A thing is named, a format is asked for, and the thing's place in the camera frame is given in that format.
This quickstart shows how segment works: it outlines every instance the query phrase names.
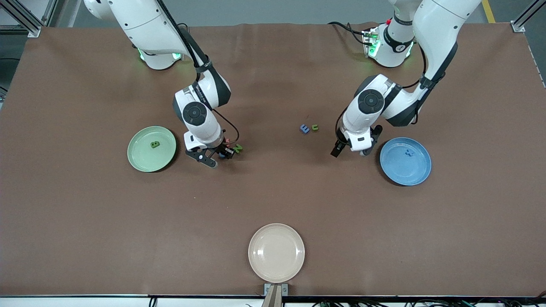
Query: metal frame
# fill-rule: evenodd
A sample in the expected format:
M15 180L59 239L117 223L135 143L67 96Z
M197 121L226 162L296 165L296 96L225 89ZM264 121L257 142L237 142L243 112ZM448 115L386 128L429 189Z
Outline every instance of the metal frame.
M8 90L0 86L0 103L3 103L5 96L8 94Z
M41 27L45 26L44 23L34 16L19 0L0 0L0 6L28 31L28 37L40 36Z
M516 18L516 20L510 21L512 25L512 31L525 32L525 27L523 26L533 15L538 12L544 5L546 0L534 0L529 6L521 12L521 14Z

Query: brown tabletop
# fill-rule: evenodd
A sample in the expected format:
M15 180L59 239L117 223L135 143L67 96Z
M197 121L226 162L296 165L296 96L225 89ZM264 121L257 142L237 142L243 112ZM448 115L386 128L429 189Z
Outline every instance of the brown tabletop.
M329 154L362 80L411 84L417 49L385 69L333 26L191 30L231 85L220 111L244 147L217 169L183 153L159 173L127 161L144 127L182 138L171 105L191 62L148 69L120 29L28 40L0 112L0 294L261 293L247 248L273 222L305 243L291 294L544 290L546 93L523 34L465 25L419 123L378 122L380 144L410 137L432 157L428 180L401 187L382 175L380 146ZM320 130L303 135L302 123Z

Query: metal bracket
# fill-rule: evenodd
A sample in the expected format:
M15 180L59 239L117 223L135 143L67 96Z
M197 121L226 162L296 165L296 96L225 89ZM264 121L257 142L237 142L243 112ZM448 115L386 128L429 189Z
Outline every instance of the metal bracket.
M264 284L264 295L265 296L268 294L269 288L272 285L280 285L281 286L282 296L288 296L288 284Z
M44 23L28 10L20 0L0 0L0 7L28 31L28 37L38 37Z
M201 150L201 151L189 151L189 150L186 150L186 154L194 159L195 161L199 162L199 163L202 163L210 168L216 168L218 167L218 163L216 162L216 160L214 160L213 158L211 157L207 157L206 155L206 152L207 150Z
M517 26L514 23L514 20L510 20L510 25L514 33L525 32L525 27L522 25L521 27L517 28Z
M41 27L38 27L37 32L29 32L27 37L28 38L38 38L40 36L40 32L41 32Z

